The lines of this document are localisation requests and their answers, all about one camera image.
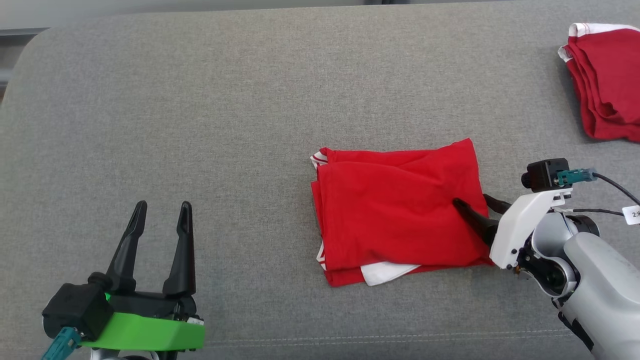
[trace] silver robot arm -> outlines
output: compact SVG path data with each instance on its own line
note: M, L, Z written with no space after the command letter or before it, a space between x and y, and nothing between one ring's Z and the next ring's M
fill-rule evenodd
M485 195L487 205L503 214L499 221L460 199L454 205L491 247L492 261L533 277L560 321L596 359L640 359L640 271L600 238L589 217L556 208L573 188L551 181L549 190L523 195L513 205Z

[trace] gray wall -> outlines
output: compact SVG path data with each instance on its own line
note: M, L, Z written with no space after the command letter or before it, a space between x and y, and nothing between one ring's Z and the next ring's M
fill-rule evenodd
M363 0L0 0L0 29L49 28L134 12L359 5Z

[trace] white fabric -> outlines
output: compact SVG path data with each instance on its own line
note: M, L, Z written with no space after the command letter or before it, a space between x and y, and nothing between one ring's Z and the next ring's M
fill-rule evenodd
M311 164L314 168L328 164L328 158L322 152L317 152L311 155ZM316 256L316 261L320 264L322 269L326 271L325 259L324 259L324 241L320 243L320 250ZM398 277L412 271L420 265L409 264L394 264L388 261L382 261L380 263L364 265L360 267L364 280L369 286L380 285L385 282L397 279Z
M571 26L569 26L569 36L570 37L583 37L584 35L606 33L606 32L609 32L609 31L622 30L622 29L640 31L640 29L635 28L633 26L629 26L629 25L621 25L621 24L589 24L589 23L586 23L586 22L576 22L576 23L571 24ZM558 49L558 55L560 55L560 58L562 60L564 60L565 63L569 62L569 60L573 59L573 56L571 56L571 54L567 53L567 51L564 48L564 46L562 46L562 47L560 47L560 49Z
M588 34L606 33L608 31L630 29L640 31L640 29L629 25L621 24L587 24L585 22L576 22L569 26L570 37L582 37Z
M382 261L381 263L361 266L360 271L362 271L367 285L375 286L397 279L419 267L420 265L394 264Z

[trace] stack of red shirts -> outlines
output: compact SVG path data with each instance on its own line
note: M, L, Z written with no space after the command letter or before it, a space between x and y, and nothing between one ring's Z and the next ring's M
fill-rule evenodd
M640 29L572 24L558 54L571 72L585 132L640 142Z
M437 150L322 148L312 161L323 239L317 260L332 286L492 264L489 248L452 205L458 197L488 216L471 140Z

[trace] black cable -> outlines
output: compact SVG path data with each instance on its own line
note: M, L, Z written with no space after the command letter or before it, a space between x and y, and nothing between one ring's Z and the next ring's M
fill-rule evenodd
M624 193L626 196L628 196L629 199L633 200L634 202L636 202L636 204L640 205L640 200L638 200L637 197L633 196L633 194L631 194L627 189L623 188L622 185L618 184L617 182L609 179L608 177L606 177L604 175L600 175L597 172L593 173L593 177L599 177L600 179L603 179L604 181L608 182L609 184L612 184L618 190L620 190L622 193Z
M619 212L619 211L613 211L613 210L607 210L607 209L573 209L572 212L574 213L605 213L605 214L611 214L611 215L618 215L618 216L625 216L625 214Z

